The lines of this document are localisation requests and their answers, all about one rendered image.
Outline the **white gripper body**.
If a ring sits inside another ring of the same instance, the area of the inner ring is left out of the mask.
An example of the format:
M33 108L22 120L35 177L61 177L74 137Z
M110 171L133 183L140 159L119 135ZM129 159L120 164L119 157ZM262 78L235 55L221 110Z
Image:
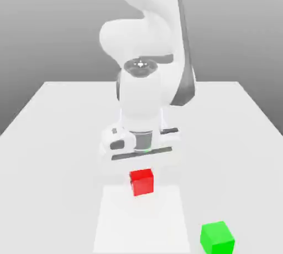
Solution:
M159 169L176 165L179 162L180 149L178 146L167 146L141 153L118 149L106 153L105 171Z

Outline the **small red cube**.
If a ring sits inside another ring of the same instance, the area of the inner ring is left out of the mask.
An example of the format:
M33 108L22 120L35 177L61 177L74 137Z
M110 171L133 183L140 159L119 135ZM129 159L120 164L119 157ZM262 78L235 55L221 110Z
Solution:
M135 170L129 176L134 196L154 192L154 175L151 169Z

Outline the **small green cube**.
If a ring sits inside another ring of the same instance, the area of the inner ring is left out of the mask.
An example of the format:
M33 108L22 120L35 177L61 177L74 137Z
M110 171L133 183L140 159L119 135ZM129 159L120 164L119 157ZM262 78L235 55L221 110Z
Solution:
M224 221L204 224L200 243L206 254L233 254L235 239Z

